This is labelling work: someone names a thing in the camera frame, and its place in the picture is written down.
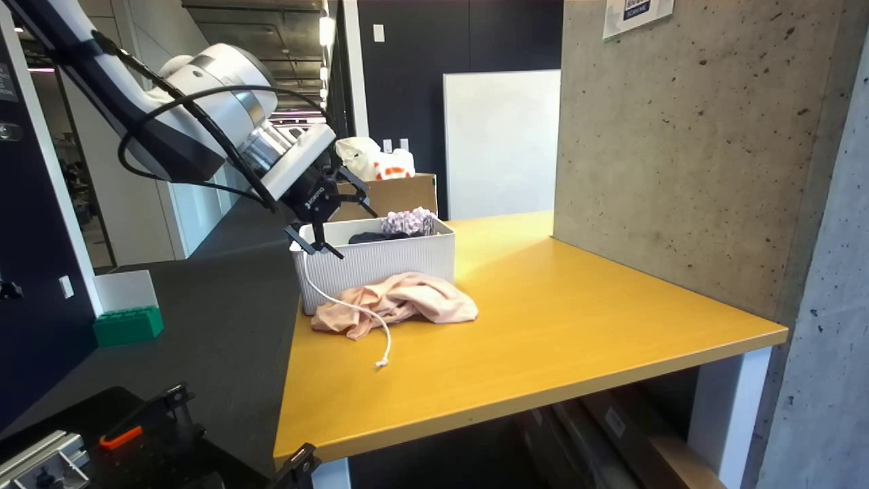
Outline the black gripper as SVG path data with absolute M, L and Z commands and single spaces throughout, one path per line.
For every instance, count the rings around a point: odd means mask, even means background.
M 372 211 L 364 182 L 337 158 L 319 158 L 286 192 L 286 207 L 291 209 L 287 237 L 298 247 L 325 247 L 324 226 L 341 204 Z

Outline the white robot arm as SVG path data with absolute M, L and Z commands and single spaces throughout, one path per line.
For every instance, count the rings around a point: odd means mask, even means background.
M 250 50 L 211 44 L 151 69 L 104 34 L 78 0 L 3 6 L 120 135 L 117 160 L 128 170 L 211 186 L 228 166 L 247 182 L 242 196 L 279 215 L 303 251 L 332 249 L 325 223 L 345 200 L 374 215 L 364 182 L 329 158 L 337 144 L 329 121 L 300 135 L 271 121 L 283 86 Z

